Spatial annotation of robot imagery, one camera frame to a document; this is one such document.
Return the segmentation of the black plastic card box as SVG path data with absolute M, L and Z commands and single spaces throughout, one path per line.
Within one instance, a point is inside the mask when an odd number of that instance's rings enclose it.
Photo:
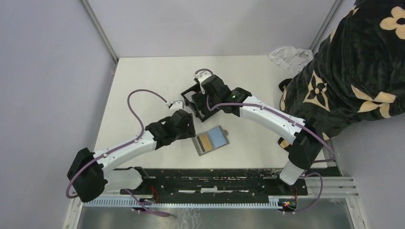
M 192 110 L 195 117 L 200 119 L 201 122 L 205 122 L 220 111 L 219 108 L 216 108 L 213 111 L 208 109 L 207 95 L 201 92 L 200 86 L 197 83 L 182 92 L 181 96 L 185 105 Z

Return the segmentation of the gold credit card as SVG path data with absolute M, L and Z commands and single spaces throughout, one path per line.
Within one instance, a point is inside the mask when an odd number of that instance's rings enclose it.
M 207 134 L 200 135 L 199 140 L 203 152 L 208 152 L 213 149 L 212 143 L 210 142 L 210 139 Z

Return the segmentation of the grey leather card holder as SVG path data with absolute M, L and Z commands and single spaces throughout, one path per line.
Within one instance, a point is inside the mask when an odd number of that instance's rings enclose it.
M 213 128 L 213 129 L 211 129 L 209 131 L 200 133 L 200 134 L 198 134 L 196 136 L 200 136 L 202 134 L 207 134 L 208 135 L 208 137 L 210 139 L 210 142 L 212 143 L 212 146 L 213 146 L 212 150 L 210 150 L 208 152 L 203 152 L 203 155 L 206 155 L 206 154 L 208 154 L 208 153 L 210 153 L 212 151 L 215 151 L 215 150 L 229 144 L 229 140 L 227 138 L 229 134 L 228 134 L 227 130 L 223 129 L 221 126 L 217 126 L 217 127 Z

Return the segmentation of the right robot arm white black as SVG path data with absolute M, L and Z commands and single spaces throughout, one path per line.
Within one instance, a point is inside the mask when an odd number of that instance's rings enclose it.
M 293 191 L 295 182 L 310 169 L 325 145 L 316 132 L 316 121 L 294 117 L 268 106 L 245 89 L 230 90 L 220 77 L 208 70 L 195 72 L 194 80 L 205 99 L 205 105 L 198 107 L 198 111 L 212 114 L 222 110 L 226 114 L 253 121 L 290 144 L 288 161 L 279 174 L 276 189 L 282 195 Z

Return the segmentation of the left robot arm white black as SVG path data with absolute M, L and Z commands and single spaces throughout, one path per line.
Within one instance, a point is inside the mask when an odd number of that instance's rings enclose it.
M 111 148 L 91 152 L 87 147 L 79 150 L 67 172 L 69 184 L 66 196 L 74 188 L 75 198 L 90 202 L 105 191 L 133 189 L 139 194 L 149 191 L 150 181 L 135 168 L 118 167 L 142 154 L 169 146 L 176 140 L 196 136 L 193 115 L 179 109 L 172 116 L 150 123 L 139 134 Z

